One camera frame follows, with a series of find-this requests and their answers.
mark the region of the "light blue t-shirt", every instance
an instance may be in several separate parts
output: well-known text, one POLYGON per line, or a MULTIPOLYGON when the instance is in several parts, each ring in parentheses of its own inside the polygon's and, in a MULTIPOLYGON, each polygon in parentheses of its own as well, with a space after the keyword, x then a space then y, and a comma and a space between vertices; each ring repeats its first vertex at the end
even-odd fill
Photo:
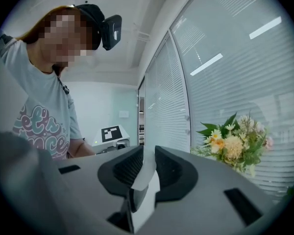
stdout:
POLYGON ((44 74, 29 61, 26 43, 15 41, 0 56, 5 67, 28 94, 13 133, 53 159, 66 159, 70 139, 81 139, 74 103, 65 94, 55 72, 44 74))

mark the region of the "artificial flower arrangement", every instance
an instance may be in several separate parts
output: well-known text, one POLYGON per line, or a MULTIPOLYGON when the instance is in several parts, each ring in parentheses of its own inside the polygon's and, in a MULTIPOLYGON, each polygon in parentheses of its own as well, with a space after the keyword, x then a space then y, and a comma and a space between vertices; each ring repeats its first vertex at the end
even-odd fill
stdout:
POLYGON ((202 157, 215 157, 236 171, 245 172, 248 166, 252 176, 255 165, 260 163, 263 152, 271 150, 273 140, 267 137, 268 130, 260 122, 249 116, 236 114, 224 125, 202 123, 206 130, 198 131, 205 137, 201 147, 191 149, 191 153, 202 157))

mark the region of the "long hair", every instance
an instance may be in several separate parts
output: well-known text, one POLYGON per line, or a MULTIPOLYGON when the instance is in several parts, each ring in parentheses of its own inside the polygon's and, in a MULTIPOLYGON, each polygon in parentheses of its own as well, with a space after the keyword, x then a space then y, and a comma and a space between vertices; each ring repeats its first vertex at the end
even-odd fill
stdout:
MULTIPOLYGON (((73 10, 79 10, 75 7, 70 7, 70 6, 59 6, 51 11, 49 11, 46 15, 44 15, 35 25, 32 29, 30 29, 28 32, 26 32, 24 35, 17 37, 16 40, 22 40, 23 42, 27 44, 32 44, 38 40, 38 38, 45 32, 45 27, 50 27, 51 21, 56 20, 57 15, 61 15, 61 13, 64 10, 67 9, 73 9, 73 10)), ((57 64, 53 65, 52 68, 54 72, 56 73, 57 76, 61 75, 61 72, 64 70, 66 66, 64 64, 57 64)))

